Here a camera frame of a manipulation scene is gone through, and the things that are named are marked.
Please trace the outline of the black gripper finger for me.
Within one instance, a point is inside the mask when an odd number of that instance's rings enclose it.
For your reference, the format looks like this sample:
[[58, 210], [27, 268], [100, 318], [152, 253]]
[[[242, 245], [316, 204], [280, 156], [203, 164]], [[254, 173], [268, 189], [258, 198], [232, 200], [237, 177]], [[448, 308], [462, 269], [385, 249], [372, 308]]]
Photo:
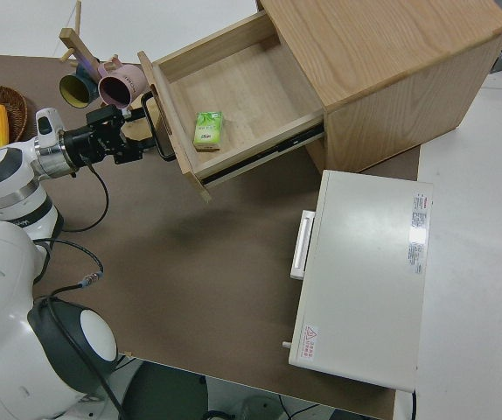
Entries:
[[150, 114], [145, 107], [134, 109], [125, 108], [122, 110], [122, 117], [126, 123], [132, 123], [138, 120], [144, 120], [147, 123], [151, 122]]
[[148, 136], [143, 139], [133, 139], [122, 134], [123, 149], [119, 153], [119, 164], [135, 162], [143, 158], [144, 152], [156, 151], [158, 156], [163, 156], [163, 151], [157, 139], [154, 136]]

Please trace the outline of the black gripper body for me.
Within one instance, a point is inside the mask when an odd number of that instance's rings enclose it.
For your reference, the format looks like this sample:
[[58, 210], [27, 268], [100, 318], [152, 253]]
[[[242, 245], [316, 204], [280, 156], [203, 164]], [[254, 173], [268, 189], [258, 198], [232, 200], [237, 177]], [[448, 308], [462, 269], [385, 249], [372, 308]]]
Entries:
[[112, 156], [117, 165], [127, 163], [131, 156], [127, 141], [122, 134], [125, 123], [123, 114], [116, 106], [104, 106], [86, 115], [88, 135], [87, 159], [99, 163]]

